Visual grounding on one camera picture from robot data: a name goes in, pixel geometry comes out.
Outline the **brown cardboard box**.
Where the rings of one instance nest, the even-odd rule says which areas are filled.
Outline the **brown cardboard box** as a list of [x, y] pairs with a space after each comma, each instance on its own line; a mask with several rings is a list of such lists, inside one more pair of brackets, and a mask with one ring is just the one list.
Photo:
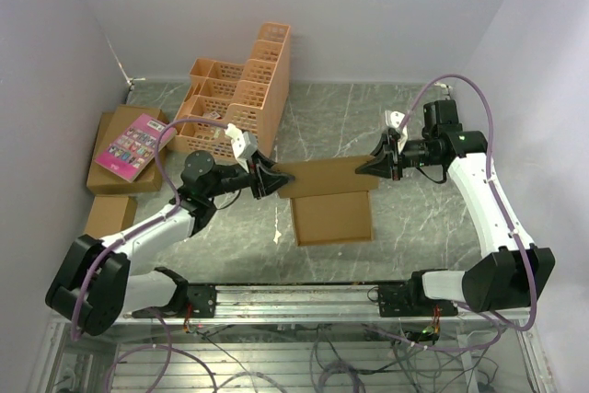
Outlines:
[[334, 157], [282, 163], [272, 168], [294, 177], [278, 194], [290, 201], [299, 247], [374, 239], [370, 192], [378, 188], [378, 178], [355, 172], [371, 159]]

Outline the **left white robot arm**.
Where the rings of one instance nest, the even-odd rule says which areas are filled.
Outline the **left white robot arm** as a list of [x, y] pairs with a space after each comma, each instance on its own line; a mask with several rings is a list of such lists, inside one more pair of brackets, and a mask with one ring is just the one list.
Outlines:
[[216, 197], [249, 189], [256, 199], [294, 182], [293, 175], [254, 152], [244, 164], [218, 165], [206, 151], [189, 154], [182, 184], [159, 212], [121, 232], [78, 237], [68, 249], [45, 297], [46, 305], [70, 320], [71, 336], [98, 336], [122, 315], [149, 308], [176, 317], [190, 302], [189, 282], [167, 268], [142, 275], [137, 266], [157, 252], [201, 232], [218, 208]]

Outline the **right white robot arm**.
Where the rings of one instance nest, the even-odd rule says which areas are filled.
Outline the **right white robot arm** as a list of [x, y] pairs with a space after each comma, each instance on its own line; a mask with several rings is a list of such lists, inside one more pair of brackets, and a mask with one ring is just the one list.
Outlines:
[[423, 113], [422, 136], [411, 140], [401, 125], [404, 114], [386, 111], [386, 128], [371, 160], [355, 172], [399, 180], [407, 168], [441, 167], [443, 179], [453, 181], [466, 204], [481, 259], [467, 271], [414, 272], [403, 305], [419, 316], [450, 302], [463, 303], [474, 312], [531, 307], [554, 269], [551, 249], [538, 247], [519, 223], [498, 180], [485, 135], [464, 130], [456, 103], [430, 102]]

